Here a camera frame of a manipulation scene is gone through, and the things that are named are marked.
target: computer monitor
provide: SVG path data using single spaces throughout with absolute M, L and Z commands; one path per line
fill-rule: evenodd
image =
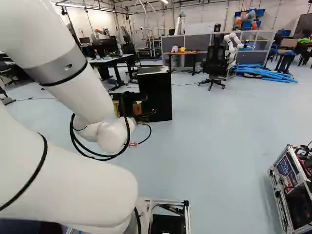
M 97 39 L 94 45 L 98 46 L 99 50 L 104 50 L 107 55 L 118 54 L 117 41 L 115 39 Z
M 79 38 L 79 41 L 81 44 L 90 44 L 90 38 L 87 37 L 87 38 Z
M 90 57 L 90 58 L 94 58 L 95 59 L 96 52 L 94 51 L 94 49 L 96 49 L 96 46 L 94 46 L 94 45 L 83 46 L 81 49 L 82 49 L 82 53 L 86 57 Z

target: blue storage bin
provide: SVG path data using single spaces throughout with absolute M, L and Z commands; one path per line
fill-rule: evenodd
M 282 35 L 283 37 L 289 37 L 289 35 L 291 34 L 291 30 L 286 30 L 286 29 L 281 29 L 277 32 L 277 34 Z
M 257 27 L 259 28 L 261 25 L 261 21 L 256 21 L 257 22 Z M 242 28 L 251 28 L 252 27 L 252 23 L 250 22 L 242 22 Z
M 234 17 L 240 17 L 240 15 L 242 14 L 242 12 L 241 11 L 235 11 L 235 15 L 234 15 Z
M 247 13 L 251 12 L 251 11 L 255 11 L 255 16 L 264 16 L 264 12 L 265 12 L 265 9 L 249 9 L 247 10 Z
M 249 10 L 247 10 L 247 13 L 249 13 L 249 12 L 251 12 L 251 11 L 256 11 L 257 9 L 256 8 L 254 8 L 254 9 L 249 9 Z
M 252 27 L 252 23 L 250 23 L 250 22 L 242 22 L 241 27 L 242 28 L 251 28 Z
M 256 9 L 255 16 L 264 16 L 265 9 Z

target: black stripe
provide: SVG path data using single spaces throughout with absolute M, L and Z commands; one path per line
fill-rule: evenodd
M 56 81 L 56 82 L 53 82 L 53 83 L 47 83 L 47 84 L 40 84 L 41 86 L 43 87 L 49 87 L 49 86 L 55 86 L 55 85 L 58 85 L 58 84 L 63 84 L 65 82 L 68 82 L 69 80 L 75 78 L 76 76 L 78 76 L 81 72 L 83 72 L 84 69 L 86 69 L 88 65 L 88 60 L 86 60 L 86 63 L 84 64 L 84 66 L 79 70 L 77 71 L 75 74 L 65 78 L 65 79 L 62 79 L 62 80 L 59 80 L 59 81 Z
M 42 153 L 42 156 L 41 156 L 41 160 L 40 160 L 40 162 L 39 162 L 35 172 L 30 177 L 30 179 L 27 181 L 27 183 L 22 187 L 22 189 L 14 197 L 12 197 L 9 201 L 7 201 L 4 205 L 2 205 L 0 207 L 0 212 L 2 210 L 4 210 L 5 208 L 7 208 L 9 205 L 11 205 L 13 202 L 15 202 L 28 189 L 28 187 L 31 185 L 31 183 L 34 182 L 34 180 L 36 179 L 38 173 L 40 172 L 40 170 L 41 170 L 41 168 L 43 166 L 43 163 L 45 161 L 45 158 L 47 156 L 47 152 L 48 152 L 47 140 L 44 138 L 43 135 L 41 135 L 41 136 L 42 136 L 43 142 L 44 142 L 44 150 L 43 150 L 43 153 Z
M 74 128 L 74 127 L 73 127 L 73 129 L 74 129 L 75 131 L 82 131 L 82 130 L 83 130 L 83 129 L 76 129 L 76 128 Z

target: aluminum frame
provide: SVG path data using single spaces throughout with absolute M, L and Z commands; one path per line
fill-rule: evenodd
M 298 186 L 301 185 L 302 188 L 305 188 L 307 190 L 309 198 L 312 202 L 312 194 L 308 187 L 308 183 L 311 183 L 311 180 L 308 179 L 306 174 L 304 173 L 303 168 L 301 167 L 301 164 L 294 150 L 305 150 L 305 149 L 300 146 L 287 145 L 285 149 L 282 151 L 282 153 L 279 155 L 277 160 L 274 162 L 274 164 L 269 168 L 268 173 L 269 173 L 271 186 L 274 192 L 273 196 L 277 205 L 279 221 L 280 221 L 282 229 L 284 230 L 286 234 L 303 234 L 312 230 L 312 226 L 311 226 L 312 222 L 296 230 L 293 228 L 291 215 L 290 215 L 289 208 L 288 208 L 287 201 L 286 201 L 286 195 L 284 192 L 284 186 L 281 183 L 281 178 L 277 170 L 277 165 L 282 160 L 282 158 L 286 155 L 286 153 L 290 153 L 293 159 L 294 165 L 297 167 L 299 171 L 298 174 L 296 175 Z
M 166 205 L 172 208 L 181 207 L 183 208 L 185 218 L 185 234 L 192 234 L 191 231 L 191 206 L 188 201 L 181 200 L 157 200 L 139 197 L 136 203 L 138 209 L 142 227 L 142 234 L 150 234 L 153 222 L 153 209 L 156 206 L 161 207 L 161 205 Z M 66 234 L 73 234 L 76 230 L 74 228 L 68 228 Z

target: ceiling light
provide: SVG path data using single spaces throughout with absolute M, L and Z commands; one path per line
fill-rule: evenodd
M 56 6 L 68 6 L 68 7 L 78 7 L 78 8 L 86 8 L 84 5 L 78 5 L 78 4 L 71 4 L 71 3 L 57 3 Z
M 106 7 L 101 7 L 99 8 L 98 6 L 86 6 L 87 9 L 92 9 L 92 10 L 100 10 L 100 11 L 110 11 L 110 12 L 115 12 L 115 10 L 106 8 Z

